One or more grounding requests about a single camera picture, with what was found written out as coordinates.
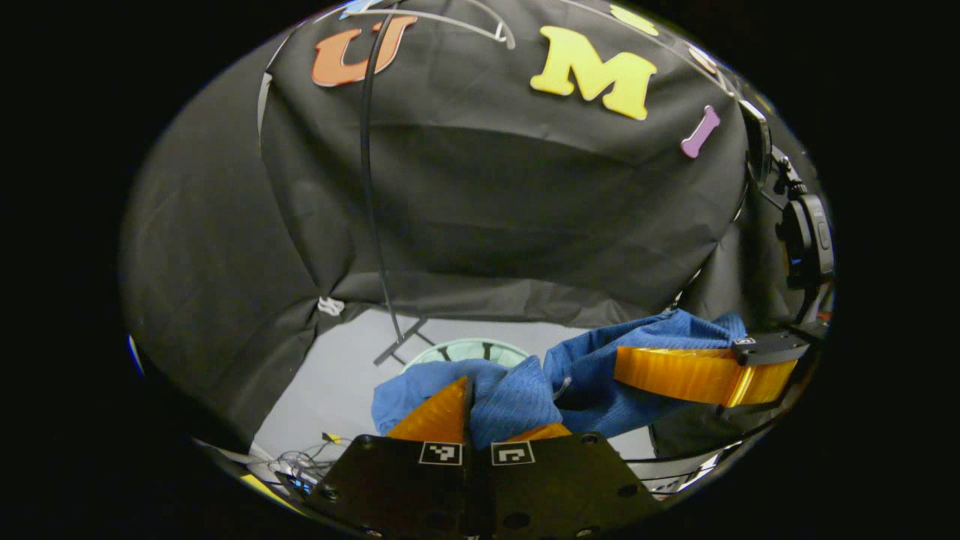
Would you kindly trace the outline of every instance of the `gray floor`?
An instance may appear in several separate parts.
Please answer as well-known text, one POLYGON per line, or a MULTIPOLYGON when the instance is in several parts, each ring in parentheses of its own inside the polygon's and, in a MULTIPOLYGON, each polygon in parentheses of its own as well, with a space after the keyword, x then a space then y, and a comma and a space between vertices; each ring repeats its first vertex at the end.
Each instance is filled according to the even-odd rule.
MULTIPOLYGON (((407 331, 417 320, 399 317, 398 322, 400 329, 407 331)), ((584 331, 547 323, 444 319, 430 319, 420 328, 420 333, 434 343, 485 337, 511 343, 541 360, 547 349, 584 331)), ((398 375, 403 365, 393 358, 380 366, 374 366, 373 361, 395 339, 389 314, 374 309, 321 335, 260 427, 254 445, 276 457, 318 445, 323 431, 348 438, 377 434, 371 417, 373 389, 398 375)), ((429 347, 427 341, 414 335, 397 349, 396 356, 410 361, 429 347)), ((610 442, 624 458, 653 457, 646 428, 624 433, 610 442)))

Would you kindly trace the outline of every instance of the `screw hole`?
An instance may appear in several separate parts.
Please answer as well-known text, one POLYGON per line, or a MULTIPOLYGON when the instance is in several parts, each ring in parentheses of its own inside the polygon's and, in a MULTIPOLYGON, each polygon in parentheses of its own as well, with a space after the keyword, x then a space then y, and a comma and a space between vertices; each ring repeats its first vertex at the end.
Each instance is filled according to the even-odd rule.
POLYGON ((616 490, 616 494, 619 495, 620 497, 632 497, 636 495, 637 491, 638 491, 638 488, 636 487, 636 484, 632 483, 630 485, 625 485, 620 489, 616 490))
POLYGON ((530 516, 523 512, 514 512, 503 520, 503 527, 506 528, 524 528, 530 525, 530 516))
POLYGON ((336 488, 334 488, 333 486, 324 485, 321 488, 321 490, 324 495, 324 498, 327 499, 328 501, 336 502, 337 500, 340 499, 340 493, 337 492, 336 488))

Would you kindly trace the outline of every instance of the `wire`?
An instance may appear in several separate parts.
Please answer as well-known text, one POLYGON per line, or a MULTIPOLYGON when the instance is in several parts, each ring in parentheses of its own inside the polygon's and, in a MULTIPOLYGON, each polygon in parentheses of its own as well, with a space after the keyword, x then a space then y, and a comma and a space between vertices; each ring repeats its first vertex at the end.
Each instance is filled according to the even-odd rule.
POLYGON ((376 60, 380 56, 380 46, 383 44, 383 38, 387 34, 387 28, 394 20, 394 14, 390 13, 383 19, 380 25, 381 31, 377 32, 376 39, 373 41, 373 49, 367 58, 367 78, 363 82, 363 107, 361 108, 360 118, 360 164, 364 175, 364 188, 367 192, 367 217, 370 218, 371 235, 373 236, 373 246, 376 251, 376 260, 380 268, 380 284, 383 286, 383 298, 387 303, 387 310, 390 311, 390 318, 394 321, 394 330, 396 330, 396 342, 403 340, 403 332, 400 331, 400 324, 396 321, 394 306, 390 302, 390 287, 387 284, 387 267, 383 261, 383 249, 380 246, 380 235, 376 229, 376 218, 373 214, 373 173, 370 167, 370 118, 373 109, 373 75, 376 72, 376 60))
POLYGON ((310 461, 310 462, 313 461, 313 459, 310 457, 310 455, 309 455, 308 453, 302 452, 302 451, 299 451, 299 450, 291 450, 290 452, 284 452, 283 454, 280 455, 280 457, 277 459, 277 461, 283 461, 283 462, 285 462, 287 465, 290 465, 290 459, 288 459, 288 458, 285 457, 285 456, 288 455, 288 454, 297 454, 298 456, 300 456, 300 455, 305 455, 307 461, 310 461))
POLYGON ((325 449, 327 446, 329 446, 329 444, 330 444, 331 442, 332 442, 332 441, 326 441, 326 442, 320 447, 319 450, 317 450, 316 452, 314 452, 313 455, 310 456, 310 460, 313 461, 314 459, 316 459, 316 457, 317 457, 318 455, 320 455, 320 452, 323 452, 324 449, 325 449))
POLYGON ((677 478, 680 478, 680 477, 688 477, 688 476, 690 476, 690 475, 699 475, 700 473, 704 473, 704 472, 706 472, 706 471, 710 471, 710 470, 714 469, 715 467, 716 467, 716 465, 713 465, 713 466, 710 466, 710 467, 704 467, 704 468, 702 468, 702 469, 697 469, 697 470, 695 470, 695 471, 690 471, 689 473, 682 473, 682 474, 679 474, 679 475, 670 475, 670 476, 668 476, 668 477, 657 477, 657 478, 655 478, 655 479, 639 479, 639 480, 640 480, 640 481, 653 481, 653 480, 677 479, 677 478))
POLYGON ((773 198, 770 197, 770 195, 767 195, 767 192, 766 192, 766 191, 764 191, 764 190, 762 190, 762 189, 758 189, 757 191, 760 192, 760 195, 763 195, 763 198, 764 198, 764 199, 766 199, 767 201, 770 201, 770 204, 771 204, 771 205, 777 207, 777 209, 779 209, 780 211, 783 211, 783 206, 781 206, 777 201, 774 201, 773 198))
POLYGON ((251 461, 250 463, 244 463, 244 465, 247 465, 247 466, 251 466, 251 465, 275 465, 275 464, 278 464, 278 463, 280 462, 280 460, 281 460, 281 459, 280 459, 279 457, 278 457, 277 459, 262 459, 262 460, 260 460, 260 461, 251 461))
MULTIPOLYGON (((341 441, 352 441, 353 439, 351 439, 351 438, 349 438, 349 437, 340 437, 340 440, 341 440, 341 441)), ((315 448, 317 448, 317 447, 325 447, 326 445, 328 445, 328 444, 330 444, 330 443, 336 444, 334 441, 324 441, 324 442, 322 442, 322 443, 320 443, 320 444, 315 444, 315 445, 313 445, 313 446, 304 448, 303 451, 304 451, 304 452, 310 452, 311 450, 313 450, 313 449, 315 449, 315 448)))
POLYGON ((429 343, 431 347, 434 347, 434 346, 437 345, 437 344, 434 343, 433 341, 430 341, 430 339, 429 339, 427 336, 423 335, 422 333, 420 333, 420 332, 418 332, 418 331, 415 331, 414 334, 420 336, 420 339, 422 339, 423 341, 426 341, 427 343, 429 343))

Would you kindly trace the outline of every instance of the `black clamp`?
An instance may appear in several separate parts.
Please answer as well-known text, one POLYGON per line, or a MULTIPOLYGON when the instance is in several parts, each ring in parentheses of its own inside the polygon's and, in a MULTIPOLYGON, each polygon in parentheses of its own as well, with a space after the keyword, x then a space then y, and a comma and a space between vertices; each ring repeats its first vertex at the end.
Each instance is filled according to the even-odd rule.
POLYGON ((790 159, 776 146, 774 164, 779 174, 774 192, 786 194, 788 202, 776 226, 777 238, 786 246, 787 286, 804 292, 804 303, 797 324, 808 323, 816 315, 811 310, 825 292, 822 285, 833 279, 833 244, 827 213, 820 197, 807 193, 804 181, 790 159))

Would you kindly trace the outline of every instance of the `black bracket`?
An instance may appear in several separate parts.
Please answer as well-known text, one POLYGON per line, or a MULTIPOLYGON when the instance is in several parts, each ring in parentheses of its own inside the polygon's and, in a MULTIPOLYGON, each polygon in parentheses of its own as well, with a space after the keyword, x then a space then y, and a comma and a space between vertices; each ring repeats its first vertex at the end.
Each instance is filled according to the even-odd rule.
POLYGON ((599 433, 484 449, 361 435, 306 503, 383 540, 572 539, 661 510, 599 433))
POLYGON ((759 333, 733 341, 736 362, 741 366, 761 366, 796 360, 810 344, 790 331, 759 333))
POLYGON ((739 103, 747 127, 747 173, 758 187, 763 188, 770 175, 773 153, 770 126, 767 125, 767 117, 752 103, 745 99, 739 103))
POLYGON ((814 319, 808 323, 790 325, 787 328, 802 336, 812 344, 822 343, 827 339, 827 332, 830 323, 820 319, 814 319))

